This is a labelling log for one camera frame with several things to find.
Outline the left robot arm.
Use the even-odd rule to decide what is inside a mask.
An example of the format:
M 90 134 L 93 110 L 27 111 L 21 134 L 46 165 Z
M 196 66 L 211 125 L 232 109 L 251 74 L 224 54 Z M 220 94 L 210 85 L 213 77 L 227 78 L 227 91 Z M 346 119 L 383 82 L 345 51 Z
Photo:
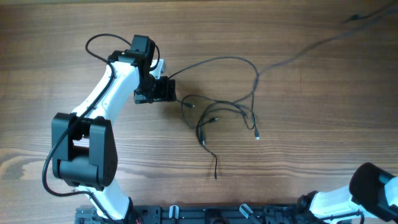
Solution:
M 115 174 L 118 154 L 113 124 L 129 96 L 136 104 L 173 102 L 175 80 L 166 77 L 159 47 L 148 36 L 135 35 L 129 48 L 116 50 L 104 60 L 106 71 L 89 97 L 71 113 L 57 113 L 52 120 L 52 149 L 42 171 L 44 189 L 53 175 L 74 188 L 71 195 L 86 195 L 92 207 L 76 210 L 75 223 L 142 223 Z

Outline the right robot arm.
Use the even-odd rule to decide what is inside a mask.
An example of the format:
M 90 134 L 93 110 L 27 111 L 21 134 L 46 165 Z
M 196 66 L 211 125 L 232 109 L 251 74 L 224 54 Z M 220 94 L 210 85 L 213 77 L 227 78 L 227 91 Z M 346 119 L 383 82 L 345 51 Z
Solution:
M 297 203 L 297 215 L 307 223 L 343 223 L 359 218 L 397 222 L 397 177 L 367 162 L 350 183 L 329 192 L 314 191 Z

